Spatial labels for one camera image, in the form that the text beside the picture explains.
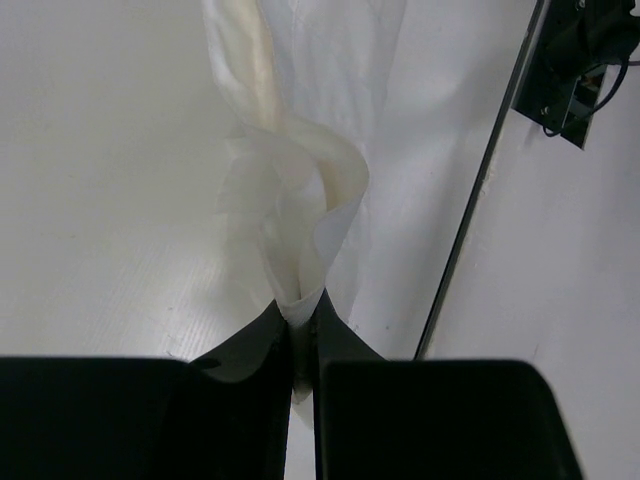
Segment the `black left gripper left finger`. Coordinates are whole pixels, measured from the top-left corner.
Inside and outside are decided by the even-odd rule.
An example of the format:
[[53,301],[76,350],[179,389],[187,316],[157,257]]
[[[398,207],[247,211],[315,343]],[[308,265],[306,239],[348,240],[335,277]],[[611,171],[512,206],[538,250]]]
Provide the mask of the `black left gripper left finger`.
[[280,479],[292,388],[275,305],[199,358],[1,360],[5,479]]

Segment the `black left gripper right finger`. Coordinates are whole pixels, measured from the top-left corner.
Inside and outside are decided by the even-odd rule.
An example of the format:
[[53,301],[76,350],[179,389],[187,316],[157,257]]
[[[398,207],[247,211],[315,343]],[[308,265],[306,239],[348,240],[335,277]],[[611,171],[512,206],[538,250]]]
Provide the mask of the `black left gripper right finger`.
[[387,360],[323,296],[312,317],[320,479],[579,479],[543,376],[509,359]]

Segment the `white pleated skirt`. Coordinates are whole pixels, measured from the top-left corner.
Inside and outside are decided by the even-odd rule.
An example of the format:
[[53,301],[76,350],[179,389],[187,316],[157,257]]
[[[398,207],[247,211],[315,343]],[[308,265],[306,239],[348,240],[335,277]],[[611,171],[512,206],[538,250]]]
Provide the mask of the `white pleated skirt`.
[[369,242],[368,160],[405,15],[402,1],[206,1],[215,84],[237,123],[215,210],[216,299],[254,318],[274,304],[293,343],[292,400],[311,427],[312,314],[350,312]]

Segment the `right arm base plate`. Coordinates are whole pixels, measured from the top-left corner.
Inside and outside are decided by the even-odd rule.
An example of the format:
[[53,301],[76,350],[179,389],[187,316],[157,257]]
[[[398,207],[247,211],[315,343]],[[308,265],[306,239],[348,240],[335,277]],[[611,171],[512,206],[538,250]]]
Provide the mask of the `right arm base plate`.
[[634,0],[551,1],[514,108],[549,138],[582,149],[594,115],[639,62]]

